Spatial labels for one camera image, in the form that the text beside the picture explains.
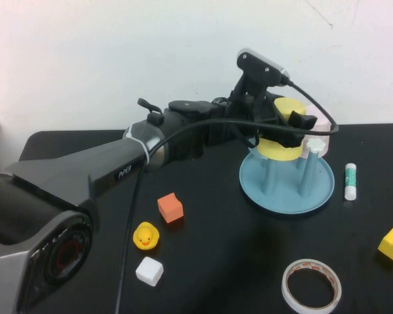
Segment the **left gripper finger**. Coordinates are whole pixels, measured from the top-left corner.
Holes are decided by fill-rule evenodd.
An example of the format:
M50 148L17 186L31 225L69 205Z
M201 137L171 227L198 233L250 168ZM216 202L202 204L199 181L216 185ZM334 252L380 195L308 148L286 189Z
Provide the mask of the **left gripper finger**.
M316 123L316 117L314 115L299 114L292 111L290 114L290 126L302 130L313 129Z
M303 134L278 131L276 141L285 148L300 147L303 142Z

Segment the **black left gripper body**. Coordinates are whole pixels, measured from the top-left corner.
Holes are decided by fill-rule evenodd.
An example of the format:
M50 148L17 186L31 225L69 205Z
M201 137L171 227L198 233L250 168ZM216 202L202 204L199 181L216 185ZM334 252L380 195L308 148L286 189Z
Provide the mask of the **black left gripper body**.
M250 94L246 94L243 101L232 101L232 96L230 96L229 98L215 98L212 103L219 105L223 109L222 113L219 114L219 118L280 125L278 109L274 106L274 100L280 97L280 95L266 93L263 96L260 113L257 118L253 117L255 98ZM255 147L259 144L259 136L251 128L238 127L233 124L215 124L210 128L210 145L225 143L234 139L240 140L247 147Z

